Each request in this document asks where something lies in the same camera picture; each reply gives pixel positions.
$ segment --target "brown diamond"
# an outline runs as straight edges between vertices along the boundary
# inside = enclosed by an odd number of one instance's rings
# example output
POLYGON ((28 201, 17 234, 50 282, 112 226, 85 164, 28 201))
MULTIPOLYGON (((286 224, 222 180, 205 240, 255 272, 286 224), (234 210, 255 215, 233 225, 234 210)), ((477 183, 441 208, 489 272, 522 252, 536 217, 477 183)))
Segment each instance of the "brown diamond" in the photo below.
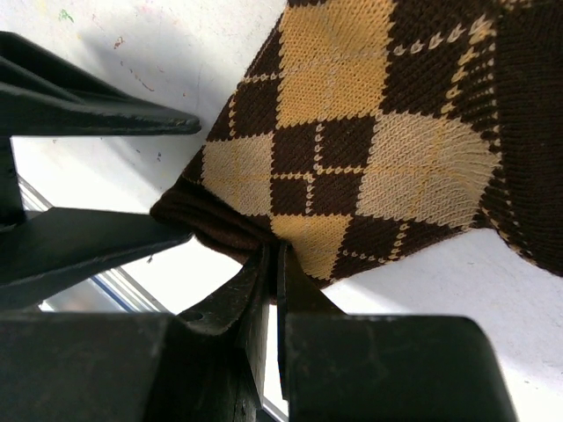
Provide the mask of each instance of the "brown diamond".
POLYGON ((317 215, 352 215, 361 183, 361 173, 316 175, 312 190, 312 212, 317 215))
POLYGON ((459 233, 458 228, 450 226, 439 226, 431 222, 406 222, 398 235, 396 247, 399 255, 410 255, 431 244, 435 244, 448 237, 459 233))
POLYGON ((333 168, 365 166, 375 125, 376 119, 371 116, 324 123, 320 164, 333 168))
POLYGON ((387 259, 402 224, 393 219, 356 215, 348 225, 342 250, 387 259))
POLYGON ((192 161, 187 165, 182 173, 184 178, 193 183, 201 182, 201 174, 203 173, 203 149, 195 154, 192 161))
POLYGON ((229 122, 230 122, 229 103, 232 101, 233 97, 234 96, 231 96, 229 98, 227 104, 223 107, 223 110, 221 110, 219 117, 217 117, 215 124, 213 125, 211 131, 209 132, 207 142, 228 141, 229 139, 232 138, 232 136, 230 135, 230 127, 229 127, 229 122))
POLYGON ((272 178, 271 182, 274 215, 306 215, 307 180, 272 178))
POLYGON ((391 14, 394 25, 389 31, 393 39, 391 47, 411 46, 417 40, 428 43, 437 33, 448 37, 458 25, 471 27, 484 11, 493 16, 494 3, 491 0, 396 0, 391 14))
POLYGON ((268 75, 276 76, 280 72, 280 37, 281 33, 278 30, 278 24, 276 24, 274 30, 271 32, 270 37, 268 37, 267 44, 262 48, 260 53, 254 59, 254 62, 248 68, 246 75, 248 77, 252 76, 262 76, 268 75))
POLYGON ((275 173, 305 173, 315 164, 315 135, 317 124, 282 127, 274 133, 275 173))
POLYGON ((449 102, 446 93, 452 88, 457 61, 466 50, 466 40, 459 40, 443 42, 432 50, 424 48, 417 54, 390 54, 381 108, 385 113, 440 116, 442 107, 449 102))
POLYGON ((275 130, 279 79, 242 83, 230 117, 235 136, 255 136, 275 130))

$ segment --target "white surface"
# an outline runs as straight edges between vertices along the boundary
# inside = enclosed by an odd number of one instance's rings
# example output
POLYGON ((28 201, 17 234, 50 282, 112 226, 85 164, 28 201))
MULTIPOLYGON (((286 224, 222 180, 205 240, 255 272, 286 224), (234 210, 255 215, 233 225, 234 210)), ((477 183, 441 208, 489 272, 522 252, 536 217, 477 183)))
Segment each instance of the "white surface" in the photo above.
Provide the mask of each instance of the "white surface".
MULTIPOLYGON (((201 145, 283 3, 4 0, 0 30, 20 33, 127 93, 196 113, 204 123, 191 137, 18 138, 19 173, 56 206, 147 212, 201 145)), ((197 242, 125 266, 173 312, 238 268, 197 242)), ((326 292, 351 313, 473 318, 494 344, 520 419, 563 420, 563 280, 519 259, 493 232, 450 239, 326 292)), ((267 395, 280 404, 274 327, 267 395)))

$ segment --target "argyle pattern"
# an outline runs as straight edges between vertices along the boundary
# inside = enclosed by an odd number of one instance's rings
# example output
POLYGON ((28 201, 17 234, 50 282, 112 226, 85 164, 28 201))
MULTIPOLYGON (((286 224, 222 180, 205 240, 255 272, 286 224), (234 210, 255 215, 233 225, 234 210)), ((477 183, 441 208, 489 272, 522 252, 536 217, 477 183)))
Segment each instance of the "argyle pattern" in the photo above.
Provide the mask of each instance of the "argyle pattern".
POLYGON ((288 240, 320 287, 483 227, 562 273, 562 10, 288 1, 151 213, 240 260, 288 240))

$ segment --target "sock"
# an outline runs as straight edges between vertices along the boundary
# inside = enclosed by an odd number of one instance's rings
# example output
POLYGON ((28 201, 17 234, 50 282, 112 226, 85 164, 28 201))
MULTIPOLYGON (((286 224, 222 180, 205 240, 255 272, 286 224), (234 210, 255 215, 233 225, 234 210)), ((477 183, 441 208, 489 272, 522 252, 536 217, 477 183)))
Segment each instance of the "sock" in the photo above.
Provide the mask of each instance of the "sock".
POLYGON ((563 3, 289 0, 151 209, 319 287, 470 229, 563 274, 563 3))

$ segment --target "screw hole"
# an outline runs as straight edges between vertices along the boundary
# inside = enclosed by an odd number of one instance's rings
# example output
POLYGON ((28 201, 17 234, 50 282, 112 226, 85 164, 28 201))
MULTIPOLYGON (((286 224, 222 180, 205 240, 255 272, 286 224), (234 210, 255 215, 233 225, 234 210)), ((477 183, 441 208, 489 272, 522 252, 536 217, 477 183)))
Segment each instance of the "screw hole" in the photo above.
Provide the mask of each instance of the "screw hole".
POLYGON ((181 313, 180 317, 187 323, 192 323, 193 321, 203 319, 203 314, 201 312, 196 312, 195 310, 186 310, 181 313))

